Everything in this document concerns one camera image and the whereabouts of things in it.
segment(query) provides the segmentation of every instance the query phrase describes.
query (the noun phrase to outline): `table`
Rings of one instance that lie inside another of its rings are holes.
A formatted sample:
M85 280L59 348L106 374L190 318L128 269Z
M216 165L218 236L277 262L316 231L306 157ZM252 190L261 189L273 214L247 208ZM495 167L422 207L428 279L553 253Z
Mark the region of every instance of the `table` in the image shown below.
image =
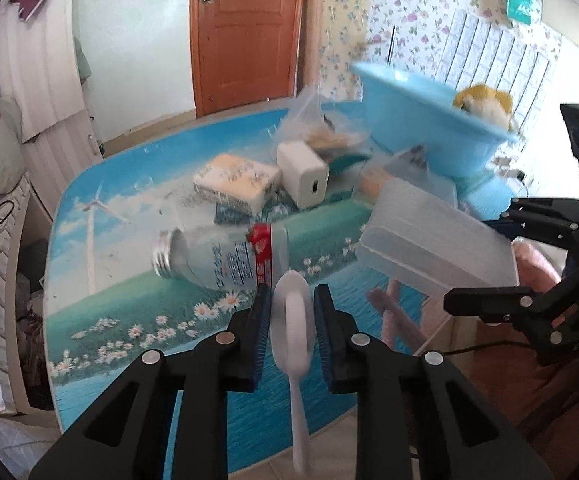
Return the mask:
M352 116L359 112L354 103L340 108ZM150 256L160 230L213 222L215 204L192 189L192 176L203 163L222 152L269 160L268 128L284 114L250 114L139 146L88 169L65 191L50 240L45 285L45 342L63 429L146 348L165 353L190 349L224 329L234 309L249 306L253 294L224 294L158 278ZM351 190L344 180L337 185ZM91 211L93 228L88 228ZM295 214L285 225L291 267L304 272L312 286L327 283L336 307L353 314L360 330L378 336L381 318L365 293L385 288L388 278L361 267L354 255L370 213L365 206L340 200ZM407 314L418 322L423 295L403 287L400 296ZM195 316L194 307L202 303L216 305L219 316ZM327 392L317 353L301 385L311 432L355 403L354 396ZM228 403L230 471L291 445L288 383L269 346L258 391L230 393Z

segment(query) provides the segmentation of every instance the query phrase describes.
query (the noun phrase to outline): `plastic bag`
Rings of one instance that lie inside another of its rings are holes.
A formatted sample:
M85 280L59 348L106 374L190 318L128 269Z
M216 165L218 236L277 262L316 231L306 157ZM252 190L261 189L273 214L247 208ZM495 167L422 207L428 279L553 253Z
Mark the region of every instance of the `plastic bag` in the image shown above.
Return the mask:
M273 140L273 156L276 148L286 140L304 140L325 162L354 152L367 139L369 133L360 124L345 117L338 110L323 113L316 88L304 87L280 122Z

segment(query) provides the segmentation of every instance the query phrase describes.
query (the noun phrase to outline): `blue bowl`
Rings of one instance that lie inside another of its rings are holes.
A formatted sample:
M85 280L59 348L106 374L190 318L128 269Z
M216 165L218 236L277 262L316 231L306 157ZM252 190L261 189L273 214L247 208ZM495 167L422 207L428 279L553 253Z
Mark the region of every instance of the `blue bowl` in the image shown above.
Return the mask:
M429 168L450 177L482 170L503 142L518 136L452 105L457 92L433 79L382 65L356 63L363 84L364 120L390 152L423 144Z

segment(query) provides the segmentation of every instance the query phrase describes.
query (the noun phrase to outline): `yellow plush toy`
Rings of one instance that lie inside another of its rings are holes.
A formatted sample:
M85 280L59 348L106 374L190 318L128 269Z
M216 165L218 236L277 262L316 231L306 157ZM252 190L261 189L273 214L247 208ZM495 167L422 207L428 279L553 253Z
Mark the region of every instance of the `yellow plush toy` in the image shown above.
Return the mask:
M453 104L499 128L512 129L513 101L507 92L483 84L475 85L459 92Z

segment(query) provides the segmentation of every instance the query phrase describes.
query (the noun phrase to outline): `wooden door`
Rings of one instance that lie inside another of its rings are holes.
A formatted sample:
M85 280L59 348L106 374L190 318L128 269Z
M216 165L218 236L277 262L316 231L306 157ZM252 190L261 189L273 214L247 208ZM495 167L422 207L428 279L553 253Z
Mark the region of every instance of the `wooden door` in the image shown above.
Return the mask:
M301 0L191 0L196 114L293 95Z

